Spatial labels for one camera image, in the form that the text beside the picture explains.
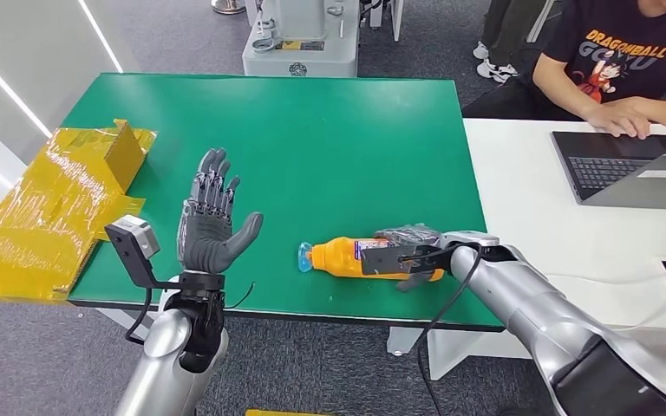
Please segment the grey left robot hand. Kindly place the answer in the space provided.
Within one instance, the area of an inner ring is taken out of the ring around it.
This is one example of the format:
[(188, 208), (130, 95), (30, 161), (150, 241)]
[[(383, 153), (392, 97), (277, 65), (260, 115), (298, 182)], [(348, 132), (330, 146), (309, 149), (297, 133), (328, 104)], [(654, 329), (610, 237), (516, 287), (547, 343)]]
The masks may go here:
[(176, 238), (184, 270), (222, 274), (256, 240), (264, 222), (250, 213), (237, 230), (232, 211), (240, 178), (227, 178), (231, 163), (226, 150), (210, 149), (200, 160), (189, 196), (183, 201)]

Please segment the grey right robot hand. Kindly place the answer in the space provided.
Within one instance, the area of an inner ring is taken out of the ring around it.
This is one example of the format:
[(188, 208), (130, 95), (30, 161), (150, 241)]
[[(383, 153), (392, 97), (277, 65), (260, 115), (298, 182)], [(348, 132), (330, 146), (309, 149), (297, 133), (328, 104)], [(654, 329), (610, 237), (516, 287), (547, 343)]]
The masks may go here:
[[(407, 224), (400, 227), (376, 231), (374, 237), (385, 238), (394, 245), (433, 245), (440, 238), (440, 233), (424, 224)], [(405, 280), (396, 284), (396, 289), (406, 293), (413, 288), (428, 282), (434, 275), (433, 271), (410, 274)]]

